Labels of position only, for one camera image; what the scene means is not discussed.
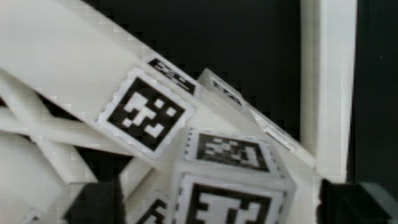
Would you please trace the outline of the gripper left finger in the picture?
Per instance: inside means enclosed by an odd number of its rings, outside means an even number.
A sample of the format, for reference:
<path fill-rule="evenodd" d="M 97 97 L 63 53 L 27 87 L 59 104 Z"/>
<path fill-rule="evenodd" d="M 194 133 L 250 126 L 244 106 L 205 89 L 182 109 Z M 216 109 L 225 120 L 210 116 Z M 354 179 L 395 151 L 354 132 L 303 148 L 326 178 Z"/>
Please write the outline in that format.
<path fill-rule="evenodd" d="M 123 192 L 118 182 L 86 185 L 63 219 L 68 224 L 127 224 Z"/>

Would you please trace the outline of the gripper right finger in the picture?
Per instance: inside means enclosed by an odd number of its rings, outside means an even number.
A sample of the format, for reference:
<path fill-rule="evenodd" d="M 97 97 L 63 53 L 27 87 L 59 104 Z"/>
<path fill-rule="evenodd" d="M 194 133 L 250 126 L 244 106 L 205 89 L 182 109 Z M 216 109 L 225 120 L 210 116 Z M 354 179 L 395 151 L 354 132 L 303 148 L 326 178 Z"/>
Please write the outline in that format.
<path fill-rule="evenodd" d="M 398 224 L 398 200 L 377 183 L 322 180 L 317 224 Z"/>

